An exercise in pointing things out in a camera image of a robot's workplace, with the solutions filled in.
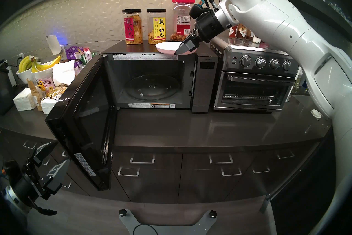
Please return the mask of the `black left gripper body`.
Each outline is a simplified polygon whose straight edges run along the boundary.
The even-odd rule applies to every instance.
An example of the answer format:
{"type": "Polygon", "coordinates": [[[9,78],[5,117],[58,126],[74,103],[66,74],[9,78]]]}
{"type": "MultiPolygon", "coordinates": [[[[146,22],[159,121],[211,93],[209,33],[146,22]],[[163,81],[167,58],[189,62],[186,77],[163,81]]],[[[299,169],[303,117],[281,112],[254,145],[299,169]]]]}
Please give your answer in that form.
{"type": "Polygon", "coordinates": [[[47,174],[43,177],[39,176],[33,158],[28,157],[25,164],[18,169],[12,183],[12,191],[16,198],[24,204],[34,204],[38,197],[45,200],[51,195],[55,195],[62,187],[48,186],[49,179],[47,174]]]}

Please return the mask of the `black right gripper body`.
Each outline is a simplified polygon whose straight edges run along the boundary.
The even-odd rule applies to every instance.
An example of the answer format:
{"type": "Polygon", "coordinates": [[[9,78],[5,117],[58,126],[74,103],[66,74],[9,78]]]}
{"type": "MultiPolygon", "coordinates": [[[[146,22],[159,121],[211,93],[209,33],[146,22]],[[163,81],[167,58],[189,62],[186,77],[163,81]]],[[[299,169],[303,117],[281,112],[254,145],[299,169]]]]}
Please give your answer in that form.
{"type": "Polygon", "coordinates": [[[206,12],[195,19],[195,42],[210,42],[211,39],[224,32],[214,12],[206,12]]]}

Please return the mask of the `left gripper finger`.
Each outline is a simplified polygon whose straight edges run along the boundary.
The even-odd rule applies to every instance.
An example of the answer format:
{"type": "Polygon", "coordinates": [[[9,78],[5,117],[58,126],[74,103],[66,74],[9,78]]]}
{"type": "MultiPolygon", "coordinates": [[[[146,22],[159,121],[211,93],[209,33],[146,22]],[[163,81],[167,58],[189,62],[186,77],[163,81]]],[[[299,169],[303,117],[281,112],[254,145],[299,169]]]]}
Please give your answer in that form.
{"type": "Polygon", "coordinates": [[[41,166],[44,159],[50,155],[50,153],[54,150],[57,144],[58,142],[55,141],[55,142],[49,142],[39,146],[33,153],[34,165],[41,166]]]}
{"type": "Polygon", "coordinates": [[[48,172],[47,178],[49,179],[48,186],[60,186],[62,184],[64,177],[70,165],[70,159],[66,159],[61,163],[52,167],[48,172]]]}

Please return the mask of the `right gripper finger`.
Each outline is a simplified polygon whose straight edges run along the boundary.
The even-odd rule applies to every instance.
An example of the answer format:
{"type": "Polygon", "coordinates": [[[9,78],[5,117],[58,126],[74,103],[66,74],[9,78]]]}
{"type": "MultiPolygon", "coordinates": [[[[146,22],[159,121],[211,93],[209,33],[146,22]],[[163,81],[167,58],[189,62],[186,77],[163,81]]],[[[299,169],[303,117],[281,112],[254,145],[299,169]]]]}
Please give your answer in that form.
{"type": "Polygon", "coordinates": [[[192,52],[199,47],[199,42],[197,36],[190,34],[186,39],[179,45],[178,49],[175,51],[175,55],[181,55],[186,52],[192,52]]]}

